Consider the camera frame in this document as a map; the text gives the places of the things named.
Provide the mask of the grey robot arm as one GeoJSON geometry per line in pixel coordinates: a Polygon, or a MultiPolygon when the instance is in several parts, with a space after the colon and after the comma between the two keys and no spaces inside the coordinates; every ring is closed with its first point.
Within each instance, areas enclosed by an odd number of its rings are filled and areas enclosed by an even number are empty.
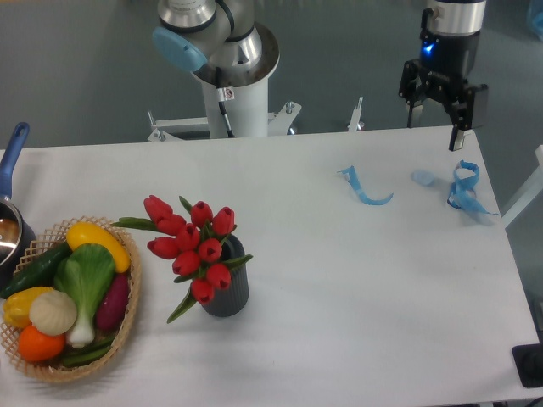
{"type": "MultiPolygon", "coordinates": [[[[429,1],[422,11],[421,47],[403,65],[398,94],[415,125],[423,102],[441,105],[452,125],[449,149],[486,121],[489,88],[472,85],[484,1],[429,1]]],[[[251,1],[160,1],[152,34],[160,55],[199,81],[210,136],[265,137],[292,131],[300,105],[268,110],[268,79],[279,61],[275,36],[255,21],[251,1]]]]}

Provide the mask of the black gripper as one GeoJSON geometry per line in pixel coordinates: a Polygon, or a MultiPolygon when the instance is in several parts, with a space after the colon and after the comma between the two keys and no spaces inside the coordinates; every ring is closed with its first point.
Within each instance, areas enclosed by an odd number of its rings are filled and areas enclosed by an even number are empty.
{"type": "Polygon", "coordinates": [[[452,152],[462,149],[472,128],[484,125],[487,119],[489,87],[468,82],[479,38],[479,32],[445,36],[424,30],[419,57],[406,61],[403,67],[399,96],[406,101],[407,127],[419,127],[423,102],[435,101],[451,119],[452,152]]]}

